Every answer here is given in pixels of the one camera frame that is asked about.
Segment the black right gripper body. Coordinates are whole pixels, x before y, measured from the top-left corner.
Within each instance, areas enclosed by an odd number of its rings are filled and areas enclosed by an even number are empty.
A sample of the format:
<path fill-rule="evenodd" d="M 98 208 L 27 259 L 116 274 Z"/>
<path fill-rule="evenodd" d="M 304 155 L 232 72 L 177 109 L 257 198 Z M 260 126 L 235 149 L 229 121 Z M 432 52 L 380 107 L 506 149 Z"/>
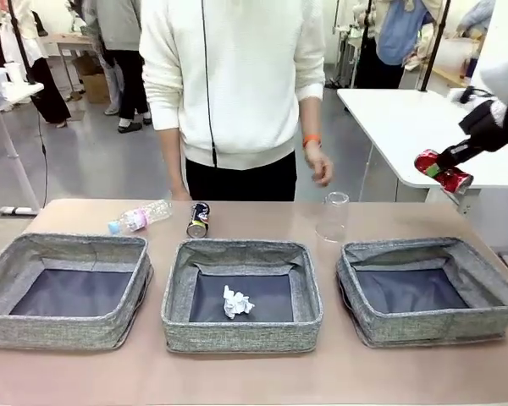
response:
<path fill-rule="evenodd" d="M 498 151 L 508 144 L 508 135 L 492 112 L 492 107 L 499 105 L 495 100 L 483 101 L 460 121 L 459 126 L 468 136 L 463 141 L 468 151 Z"/>

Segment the person's left hand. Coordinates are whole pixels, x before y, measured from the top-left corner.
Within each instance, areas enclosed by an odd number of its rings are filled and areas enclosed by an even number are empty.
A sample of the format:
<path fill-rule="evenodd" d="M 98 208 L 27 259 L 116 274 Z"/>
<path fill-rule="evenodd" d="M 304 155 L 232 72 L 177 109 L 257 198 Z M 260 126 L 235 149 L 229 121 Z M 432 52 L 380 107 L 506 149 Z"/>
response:
<path fill-rule="evenodd" d="M 304 147 L 307 165 L 312 170 L 312 180 L 320 187 L 327 187 L 334 176 L 334 165 L 319 144 L 309 142 Z"/>

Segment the person's right hand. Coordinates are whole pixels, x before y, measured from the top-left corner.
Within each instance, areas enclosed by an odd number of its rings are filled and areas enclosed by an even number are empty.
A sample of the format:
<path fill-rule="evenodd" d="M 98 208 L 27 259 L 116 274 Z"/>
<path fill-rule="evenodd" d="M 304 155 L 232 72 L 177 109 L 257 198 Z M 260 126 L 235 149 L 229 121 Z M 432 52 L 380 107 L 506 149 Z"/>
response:
<path fill-rule="evenodd" d="M 174 201 L 190 201 L 191 195 L 181 179 L 172 181 L 170 185 L 170 199 Z"/>

